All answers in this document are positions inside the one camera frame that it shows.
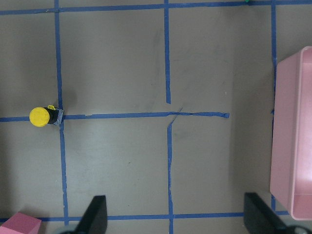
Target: yellow bottle cap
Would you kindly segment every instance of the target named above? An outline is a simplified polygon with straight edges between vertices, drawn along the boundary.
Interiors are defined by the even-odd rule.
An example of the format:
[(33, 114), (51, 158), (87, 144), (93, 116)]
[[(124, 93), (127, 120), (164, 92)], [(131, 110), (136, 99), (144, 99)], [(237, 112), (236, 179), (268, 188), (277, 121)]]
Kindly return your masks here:
[(29, 120), (36, 127), (43, 127), (48, 124), (50, 115), (43, 107), (36, 107), (30, 112)]

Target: pink block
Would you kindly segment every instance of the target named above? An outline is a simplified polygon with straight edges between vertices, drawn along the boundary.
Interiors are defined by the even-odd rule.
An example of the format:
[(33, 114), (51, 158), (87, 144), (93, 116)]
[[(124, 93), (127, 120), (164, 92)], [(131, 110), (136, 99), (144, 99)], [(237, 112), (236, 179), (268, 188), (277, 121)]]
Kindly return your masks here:
[(41, 220), (17, 213), (0, 226), (0, 234), (37, 234)]
[(271, 193), (297, 220), (312, 220), (312, 46), (277, 66)]

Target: floor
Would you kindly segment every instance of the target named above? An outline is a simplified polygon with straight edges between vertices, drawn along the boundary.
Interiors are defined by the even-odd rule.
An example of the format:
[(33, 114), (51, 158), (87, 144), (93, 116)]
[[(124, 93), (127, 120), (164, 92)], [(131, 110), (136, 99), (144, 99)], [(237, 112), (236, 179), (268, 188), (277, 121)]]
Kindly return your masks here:
[[(108, 234), (246, 234), (269, 191), (276, 63), (312, 45), (312, 0), (0, 1), (0, 222)], [(60, 127), (30, 110), (54, 104)], [(312, 228), (312, 222), (305, 222)]]

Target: pink plastic bin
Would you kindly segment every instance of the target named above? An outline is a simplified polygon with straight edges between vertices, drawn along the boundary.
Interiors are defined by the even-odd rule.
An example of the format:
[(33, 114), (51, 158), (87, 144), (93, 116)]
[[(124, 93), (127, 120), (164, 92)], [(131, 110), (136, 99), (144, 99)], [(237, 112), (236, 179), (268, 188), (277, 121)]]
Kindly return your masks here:
[(296, 220), (312, 220), (312, 46), (277, 66), (271, 193)]

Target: pink container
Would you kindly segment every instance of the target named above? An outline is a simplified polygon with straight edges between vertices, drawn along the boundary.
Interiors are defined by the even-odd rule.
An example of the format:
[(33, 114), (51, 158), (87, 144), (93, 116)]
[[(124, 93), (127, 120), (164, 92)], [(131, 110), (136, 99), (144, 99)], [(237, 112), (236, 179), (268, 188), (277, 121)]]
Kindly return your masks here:
[(312, 46), (277, 66), (271, 193), (296, 220), (312, 220)]

